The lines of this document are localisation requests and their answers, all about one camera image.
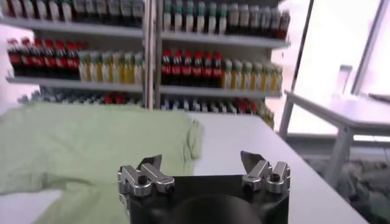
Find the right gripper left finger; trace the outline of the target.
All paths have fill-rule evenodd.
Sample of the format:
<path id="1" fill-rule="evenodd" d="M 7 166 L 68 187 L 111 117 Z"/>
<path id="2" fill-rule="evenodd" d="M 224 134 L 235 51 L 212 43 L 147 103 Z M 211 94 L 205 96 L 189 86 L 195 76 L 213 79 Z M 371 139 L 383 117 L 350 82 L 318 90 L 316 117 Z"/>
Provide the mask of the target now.
<path id="1" fill-rule="evenodd" d="M 136 168 L 131 165 L 121 166 L 117 171 L 119 193 L 147 197 L 154 187 L 159 193 L 172 194 L 175 179 L 161 172 L 161 162 L 162 155 L 159 154 L 143 158 Z"/>

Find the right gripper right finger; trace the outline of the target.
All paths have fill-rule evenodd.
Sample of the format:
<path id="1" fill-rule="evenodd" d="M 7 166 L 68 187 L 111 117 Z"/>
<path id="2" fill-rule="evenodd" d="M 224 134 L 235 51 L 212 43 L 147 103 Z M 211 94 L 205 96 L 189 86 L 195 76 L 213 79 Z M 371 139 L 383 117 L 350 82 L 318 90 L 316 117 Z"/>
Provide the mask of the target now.
<path id="1" fill-rule="evenodd" d="M 265 188 L 272 194 L 284 194 L 290 189 L 290 167 L 286 162 L 278 161 L 272 166 L 261 155 L 247 151 L 240 152 L 246 174 L 242 176 L 242 187 L 254 193 Z"/>

